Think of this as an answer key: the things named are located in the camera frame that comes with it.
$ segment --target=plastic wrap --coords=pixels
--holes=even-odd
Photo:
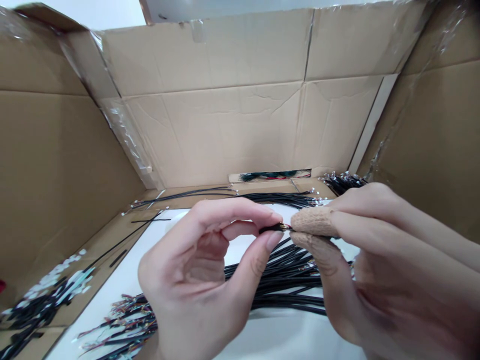
[[[30,38],[30,30],[25,27],[20,15],[0,6],[0,35],[27,40]]]
[[[101,37],[94,32],[73,32],[60,36],[63,53],[102,111],[108,125],[147,189],[162,188],[153,171],[130,112],[122,101],[101,56]]]
[[[428,53],[419,54],[418,56],[416,56],[417,54],[415,53],[413,54],[412,57],[419,59],[418,62],[421,63],[419,65],[420,67],[418,66],[416,67],[416,64],[413,64],[411,66],[412,68],[415,68],[415,67],[417,68],[416,71],[415,69],[412,70],[412,72],[416,73],[415,77],[411,85],[409,86],[408,95],[404,98],[402,105],[400,105],[401,110],[398,112],[398,114],[394,117],[393,120],[390,120],[391,124],[389,126],[389,129],[387,131],[385,130],[383,131],[385,135],[383,139],[380,141],[380,143],[378,144],[377,149],[370,160],[369,168],[364,176],[367,179],[367,181],[369,182],[376,181],[375,174],[380,171],[380,164],[383,159],[384,153],[389,147],[389,144],[392,141],[393,137],[401,127],[403,120],[405,119],[406,110],[409,108],[410,103],[413,101],[416,95],[416,89],[420,79],[422,78],[422,76],[425,74],[426,71],[432,68],[431,65],[435,62],[439,62],[439,58],[441,58],[444,55],[447,48],[449,47],[449,44],[455,38],[456,31],[459,25],[467,16],[468,8],[470,5],[471,3],[468,0],[457,0],[457,1],[450,2],[450,4],[448,5],[450,8],[448,9],[448,15],[445,22],[445,26],[442,27],[441,31],[435,34],[434,38],[432,36],[428,37],[429,44],[421,44],[422,49],[427,48],[427,45],[428,45]],[[441,13],[445,13],[445,12],[446,12],[445,10],[440,9],[439,10],[440,17],[442,16]],[[386,181],[387,183],[390,182],[388,178],[385,178],[383,180]]]

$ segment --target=cardboard wall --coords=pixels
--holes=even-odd
[[[53,31],[0,11],[0,307],[145,188]]]
[[[189,187],[347,170],[383,77],[402,68],[429,14],[424,1],[383,1],[107,30],[95,38],[102,66],[75,55],[88,54],[82,35],[68,40],[157,188]],[[104,65],[109,88],[89,75]]]
[[[476,242],[479,34],[478,5],[441,2],[396,82],[358,171],[370,172],[373,180]]]

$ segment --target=fingernail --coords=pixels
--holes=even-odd
[[[284,237],[284,233],[282,231],[273,231],[270,234],[270,237],[266,241],[266,249],[268,250],[269,253],[272,252],[274,247],[276,247],[280,240]]]

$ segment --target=black cable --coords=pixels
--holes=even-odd
[[[152,223],[154,221],[170,221],[172,219],[153,219],[153,220],[135,220],[135,221],[130,221],[130,223],[135,224],[135,223]]]

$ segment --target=wire bundle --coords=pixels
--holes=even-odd
[[[294,177],[297,175],[299,170],[293,170],[293,171],[279,171],[279,172],[246,172],[240,174],[240,181],[243,182],[249,182],[252,181],[256,178],[265,178],[266,180],[281,180],[281,179],[287,179]]]
[[[315,191],[312,188],[310,191],[304,192],[253,192],[238,197],[252,200],[259,204],[280,204],[295,209],[311,208],[320,204],[321,198],[310,197],[309,194],[313,194]]]
[[[351,175],[348,171],[341,173],[340,176],[337,176],[335,171],[331,174],[326,173],[318,180],[323,180],[323,183],[338,197],[345,194],[348,189],[361,188],[368,184],[362,177],[356,174]]]
[[[178,194],[159,197],[151,200],[137,201],[133,205],[131,205],[131,208],[133,210],[133,209],[138,209],[146,205],[151,205],[157,202],[191,197],[191,196],[218,195],[218,196],[224,196],[224,198],[246,198],[259,204],[281,204],[281,205],[285,205],[295,209],[303,209],[303,208],[314,207],[320,204],[319,201],[322,200],[321,198],[317,199],[317,198],[308,196],[310,194],[314,194],[314,192],[315,192],[315,189],[312,188],[310,191],[304,191],[304,192],[254,192],[254,193],[239,195],[238,190],[231,189],[230,186],[218,186],[218,187],[212,187],[207,189],[197,189],[197,190],[181,192]]]
[[[161,212],[155,214],[150,221],[155,219],[159,214],[161,214]],[[43,333],[39,332],[39,329],[48,326],[62,306],[70,304],[72,298],[76,294],[75,290],[81,287],[95,270],[94,265],[147,224],[149,224],[149,222],[145,222],[137,227],[134,231],[97,257],[97,259],[90,263],[84,270],[75,273],[70,279],[67,279],[66,276],[60,279],[48,294],[32,300],[23,307],[17,305],[13,308],[11,314],[6,320],[8,322],[13,322],[9,329],[24,330],[12,336],[10,344],[0,350],[0,360],[10,360],[15,358],[32,339],[41,337]]]
[[[185,191],[185,192],[181,192],[181,193],[178,193],[178,194],[159,197],[159,198],[155,198],[155,199],[151,199],[151,200],[136,201],[135,204],[131,205],[130,207],[131,207],[132,210],[134,210],[134,209],[144,207],[146,205],[151,205],[151,204],[162,202],[162,201],[179,199],[179,198],[187,198],[187,197],[192,197],[192,196],[219,195],[219,196],[224,196],[224,197],[233,197],[235,195],[238,195],[237,190],[231,189],[231,187],[232,186],[229,185],[229,186],[211,187],[211,188],[206,188],[206,189],[190,190],[190,191]]]
[[[287,244],[290,238],[280,242],[270,255],[260,279],[251,310],[260,308],[288,308],[326,315],[321,297],[303,295],[304,291],[322,286],[322,280],[313,257],[308,251]],[[225,279],[234,274],[238,264],[226,266]],[[85,343],[85,352],[104,346],[115,345],[112,351],[97,360],[133,357],[157,330],[157,320],[143,294],[122,295],[123,300],[113,304],[111,314],[99,326],[78,335],[77,339],[102,329],[94,342]]]

